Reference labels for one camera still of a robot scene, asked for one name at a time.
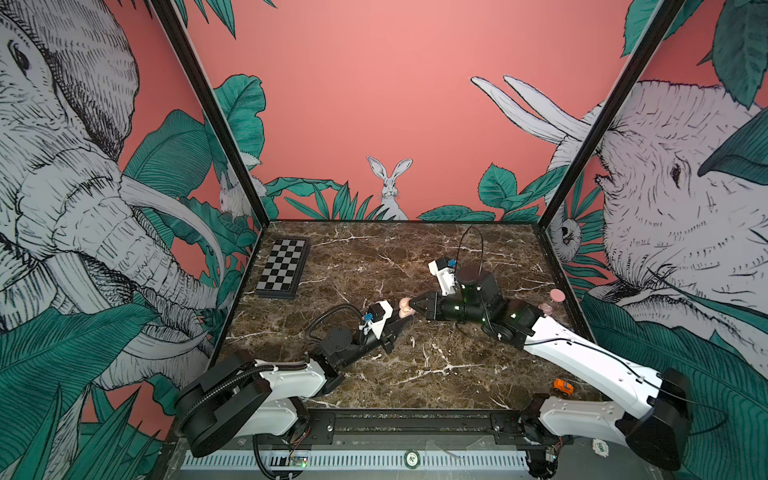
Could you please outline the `pink round disc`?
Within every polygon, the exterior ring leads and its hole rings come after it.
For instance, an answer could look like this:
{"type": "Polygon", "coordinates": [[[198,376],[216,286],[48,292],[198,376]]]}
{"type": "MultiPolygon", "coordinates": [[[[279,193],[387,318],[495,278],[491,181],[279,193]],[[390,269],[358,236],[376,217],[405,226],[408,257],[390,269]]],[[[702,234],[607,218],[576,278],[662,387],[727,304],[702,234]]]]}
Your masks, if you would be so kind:
{"type": "Polygon", "coordinates": [[[398,316],[400,319],[405,319],[407,317],[412,316],[415,314],[416,311],[411,307],[410,305],[410,298],[402,298],[399,301],[399,309],[398,309],[398,316]]]}

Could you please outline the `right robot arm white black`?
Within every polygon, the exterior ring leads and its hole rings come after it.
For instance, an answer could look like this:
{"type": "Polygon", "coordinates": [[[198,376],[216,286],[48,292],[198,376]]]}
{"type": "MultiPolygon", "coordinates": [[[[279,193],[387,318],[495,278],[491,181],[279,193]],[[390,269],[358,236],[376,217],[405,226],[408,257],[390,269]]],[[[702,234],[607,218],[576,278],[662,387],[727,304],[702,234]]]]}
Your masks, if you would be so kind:
{"type": "Polygon", "coordinates": [[[429,270],[438,290],[401,299],[402,317],[419,313],[430,321],[476,323],[489,338],[547,360],[606,395],[604,402],[574,403],[538,397],[519,419],[531,442],[593,436],[624,445],[660,469],[682,468],[699,405],[682,372],[633,363],[565,328],[543,309],[505,298],[481,261],[443,257],[429,270]]]}

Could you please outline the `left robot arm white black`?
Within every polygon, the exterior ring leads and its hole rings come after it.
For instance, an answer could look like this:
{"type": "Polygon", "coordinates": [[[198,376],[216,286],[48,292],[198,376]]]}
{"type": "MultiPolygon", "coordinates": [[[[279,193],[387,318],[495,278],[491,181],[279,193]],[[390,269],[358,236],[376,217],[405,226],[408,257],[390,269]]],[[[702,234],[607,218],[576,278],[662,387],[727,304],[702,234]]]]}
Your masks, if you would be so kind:
{"type": "Polygon", "coordinates": [[[204,457],[236,437],[301,436],[310,427],[304,399],[326,395],[344,371],[369,352],[390,353],[415,312],[403,298],[369,306],[354,331],[339,327],[296,362],[258,360],[240,350],[184,387],[175,401],[175,433],[204,457]]]}

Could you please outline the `pink hourglass timer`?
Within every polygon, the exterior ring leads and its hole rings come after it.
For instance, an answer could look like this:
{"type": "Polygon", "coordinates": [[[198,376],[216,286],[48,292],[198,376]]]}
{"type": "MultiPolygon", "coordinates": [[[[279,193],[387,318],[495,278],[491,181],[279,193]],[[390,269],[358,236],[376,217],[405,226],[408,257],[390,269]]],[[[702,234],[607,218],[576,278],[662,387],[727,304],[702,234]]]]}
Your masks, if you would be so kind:
{"type": "Polygon", "coordinates": [[[549,301],[542,302],[538,308],[541,309],[545,315],[552,316],[554,312],[554,306],[556,304],[563,303],[566,300],[565,293],[560,289],[552,289],[549,292],[549,301]]]}

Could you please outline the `black white checkerboard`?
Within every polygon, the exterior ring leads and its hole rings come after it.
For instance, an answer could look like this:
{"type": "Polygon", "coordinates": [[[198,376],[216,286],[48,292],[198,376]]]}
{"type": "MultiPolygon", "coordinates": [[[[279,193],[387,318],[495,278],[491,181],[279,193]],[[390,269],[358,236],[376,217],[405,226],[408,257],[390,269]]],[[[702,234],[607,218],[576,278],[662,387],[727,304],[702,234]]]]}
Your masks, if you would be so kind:
{"type": "Polygon", "coordinates": [[[267,256],[254,293],[262,298],[293,299],[310,251],[305,237],[279,237],[267,256]]]}

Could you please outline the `small orange toy car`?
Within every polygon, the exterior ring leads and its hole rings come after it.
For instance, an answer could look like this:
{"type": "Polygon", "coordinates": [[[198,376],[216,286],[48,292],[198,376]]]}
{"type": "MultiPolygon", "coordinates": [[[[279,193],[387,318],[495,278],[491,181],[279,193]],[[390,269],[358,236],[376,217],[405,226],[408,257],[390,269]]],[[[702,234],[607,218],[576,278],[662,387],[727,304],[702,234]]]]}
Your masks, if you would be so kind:
{"type": "Polygon", "coordinates": [[[570,382],[563,379],[555,379],[553,381],[553,388],[566,396],[571,396],[575,393],[575,387],[570,382]]]}

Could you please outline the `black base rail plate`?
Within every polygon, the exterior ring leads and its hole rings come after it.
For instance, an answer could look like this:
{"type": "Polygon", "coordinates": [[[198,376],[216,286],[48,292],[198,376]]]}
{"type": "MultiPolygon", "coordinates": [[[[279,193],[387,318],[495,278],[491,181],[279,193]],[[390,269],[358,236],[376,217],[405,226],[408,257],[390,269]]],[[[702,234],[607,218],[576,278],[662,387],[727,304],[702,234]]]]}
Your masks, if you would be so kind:
{"type": "Polygon", "coordinates": [[[522,450],[558,449],[567,438],[545,431],[529,409],[330,409],[310,408],[299,425],[271,441],[279,447],[330,446],[344,437],[489,436],[497,445],[522,450]]]}

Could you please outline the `black metal frame post right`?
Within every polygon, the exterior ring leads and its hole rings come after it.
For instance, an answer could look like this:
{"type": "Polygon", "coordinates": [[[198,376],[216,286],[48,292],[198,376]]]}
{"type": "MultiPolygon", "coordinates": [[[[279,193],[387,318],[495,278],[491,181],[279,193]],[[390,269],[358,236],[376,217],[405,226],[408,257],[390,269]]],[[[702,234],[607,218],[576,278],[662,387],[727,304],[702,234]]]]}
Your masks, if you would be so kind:
{"type": "Polygon", "coordinates": [[[684,0],[664,0],[654,9],[627,64],[606,99],[601,112],[566,171],[552,201],[547,205],[544,214],[536,224],[538,231],[545,230],[551,224],[559,207],[565,203],[567,194],[571,191],[582,170],[592,158],[611,122],[621,111],[632,88],[662,43],[664,36],[683,8],[684,3],[684,0]]]}

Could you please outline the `black metal frame post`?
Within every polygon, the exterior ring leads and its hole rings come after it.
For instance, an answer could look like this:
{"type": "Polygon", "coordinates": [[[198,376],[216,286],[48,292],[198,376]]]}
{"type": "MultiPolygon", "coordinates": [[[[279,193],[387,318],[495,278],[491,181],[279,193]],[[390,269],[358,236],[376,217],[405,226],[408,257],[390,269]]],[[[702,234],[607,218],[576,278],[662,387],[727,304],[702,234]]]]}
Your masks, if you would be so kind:
{"type": "Polygon", "coordinates": [[[592,158],[611,122],[621,111],[632,88],[662,43],[664,36],[683,8],[684,3],[684,0],[664,0],[654,9],[627,64],[606,99],[601,112],[566,171],[552,201],[547,205],[544,214],[536,224],[538,231],[545,230],[551,224],[559,207],[565,203],[567,194],[571,191],[582,170],[592,158]]]}
{"type": "Polygon", "coordinates": [[[152,0],[150,4],[202,106],[203,113],[213,129],[214,136],[220,143],[229,165],[233,168],[244,190],[258,224],[261,227],[268,227],[270,219],[253,186],[252,177],[243,163],[237,143],[220,108],[216,95],[194,51],[185,27],[177,14],[175,3],[173,1],[152,0]]]}

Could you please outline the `black metal frame post left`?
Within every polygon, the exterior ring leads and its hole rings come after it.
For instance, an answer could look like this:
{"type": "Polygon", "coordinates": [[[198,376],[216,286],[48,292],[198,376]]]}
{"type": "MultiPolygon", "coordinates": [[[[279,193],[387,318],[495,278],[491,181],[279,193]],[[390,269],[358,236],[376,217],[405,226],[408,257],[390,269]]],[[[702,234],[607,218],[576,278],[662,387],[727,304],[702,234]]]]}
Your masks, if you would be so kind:
{"type": "Polygon", "coordinates": [[[175,3],[173,1],[152,0],[150,4],[202,106],[203,113],[213,129],[214,136],[220,143],[229,165],[233,168],[244,190],[258,224],[261,227],[268,227],[270,219],[253,186],[252,177],[243,163],[237,143],[220,108],[216,95],[194,51],[185,27],[177,14],[175,3]]]}

